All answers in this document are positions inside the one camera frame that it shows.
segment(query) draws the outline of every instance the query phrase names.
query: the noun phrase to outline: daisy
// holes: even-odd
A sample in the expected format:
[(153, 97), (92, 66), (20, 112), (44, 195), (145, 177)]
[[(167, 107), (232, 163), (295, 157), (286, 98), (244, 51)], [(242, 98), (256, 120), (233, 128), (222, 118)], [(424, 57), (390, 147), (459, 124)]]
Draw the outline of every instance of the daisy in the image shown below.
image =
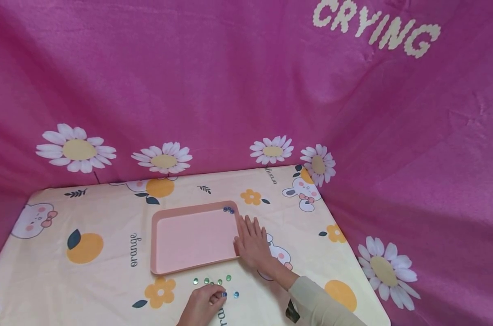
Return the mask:
[(381, 299), (391, 299), (400, 308), (406, 307), (412, 311), (415, 309), (410, 296), (420, 299), (421, 296), (406, 282), (417, 281), (417, 274), (409, 269), (411, 260), (407, 255), (397, 255), (397, 246), (388, 243), (386, 251), (379, 238), (366, 238), (366, 247), (359, 245), (359, 263), (364, 275), (370, 279), (370, 285)]
[(263, 142), (254, 141), (254, 144), (250, 147), (254, 152), (250, 154), (251, 157), (256, 159), (256, 163), (261, 164), (275, 164), (277, 161), (284, 161), (285, 158), (292, 155), (293, 146), (290, 146), (292, 138), (286, 140), (286, 135), (277, 136), (270, 140), (269, 138), (263, 138)]
[(143, 148), (141, 153), (133, 153), (130, 157), (139, 161), (138, 164), (146, 166), (151, 172), (178, 173), (190, 168), (187, 161), (192, 160), (192, 155), (189, 155), (189, 148), (183, 147), (180, 149), (180, 143), (165, 142), (162, 148), (151, 146)]
[(335, 175), (335, 161), (331, 153), (327, 153), (326, 146), (320, 144), (315, 148), (306, 147), (301, 153), (304, 155), (301, 160), (305, 161), (304, 167), (312, 175), (312, 180), (316, 186), (322, 187), (323, 181), (330, 182), (330, 178)]
[(49, 158), (52, 165), (67, 165), (70, 172), (92, 172), (92, 167), (105, 168), (116, 158), (114, 147), (102, 146), (103, 138), (87, 138), (85, 130), (58, 124), (58, 132), (45, 131), (42, 137), (52, 144), (37, 145), (37, 155)]

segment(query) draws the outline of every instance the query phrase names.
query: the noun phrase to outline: pink tray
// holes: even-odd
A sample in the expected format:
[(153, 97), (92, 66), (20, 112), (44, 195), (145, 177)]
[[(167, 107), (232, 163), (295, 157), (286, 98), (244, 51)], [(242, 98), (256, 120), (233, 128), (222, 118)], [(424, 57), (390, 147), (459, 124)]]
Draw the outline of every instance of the pink tray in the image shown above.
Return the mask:
[[(234, 210), (224, 212), (224, 207)], [(150, 270), (165, 275), (238, 257), (233, 201), (160, 211), (152, 217)]]

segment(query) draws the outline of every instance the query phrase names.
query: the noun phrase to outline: sleeve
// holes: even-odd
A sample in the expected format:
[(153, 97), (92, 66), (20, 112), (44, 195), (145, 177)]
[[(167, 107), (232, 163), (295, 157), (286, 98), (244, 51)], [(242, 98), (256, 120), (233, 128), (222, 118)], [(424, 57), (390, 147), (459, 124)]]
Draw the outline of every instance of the sleeve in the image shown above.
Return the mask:
[(300, 277), (288, 291), (297, 312), (310, 326), (366, 326), (308, 277)]

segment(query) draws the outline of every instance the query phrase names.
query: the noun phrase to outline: small leaf sprig print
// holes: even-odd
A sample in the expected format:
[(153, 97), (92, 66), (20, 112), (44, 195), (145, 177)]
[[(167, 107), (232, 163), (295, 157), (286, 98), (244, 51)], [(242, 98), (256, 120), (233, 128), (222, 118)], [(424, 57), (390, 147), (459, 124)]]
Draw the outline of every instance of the small leaf sprig print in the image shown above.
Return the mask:
[(85, 195), (86, 188), (84, 190), (76, 190), (75, 192), (67, 192), (64, 193), (65, 196), (69, 196), (69, 198), (81, 197)]
[(196, 187), (211, 195), (211, 189), (209, 187), (207, 186), (196, 186)]

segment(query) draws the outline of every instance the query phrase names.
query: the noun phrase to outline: pink fabric backdrop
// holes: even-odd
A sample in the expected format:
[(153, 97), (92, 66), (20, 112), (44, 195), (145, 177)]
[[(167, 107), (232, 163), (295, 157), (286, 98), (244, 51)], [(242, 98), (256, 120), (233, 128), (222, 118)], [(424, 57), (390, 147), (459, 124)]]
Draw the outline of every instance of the pink fabric backdrop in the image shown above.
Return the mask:
[[(370, 236), (411, 260), (415, 309), (383, 301), (396, 325), (493, 325), (493, 0), (354, 0), (345, 31), (329, 7), (314, 24), (319, 2), (0, 0), (0, 249), (38, 189), (158, 177), (131, 154), (170, 141), (193, 156), (180, 175), (261, 167), (249, 147), (286, 134), (279, 165), (331, 152), (320, 190), (354, 252)], [(356, 37), (363, 6), (382, 15)], [(369, 44), (385, 14), (416, 20), (395, 49), (390, 22)], [(422, 24), (441, 32), (415, 58)], [(112, 165), (37, 156), (59, 123)]]

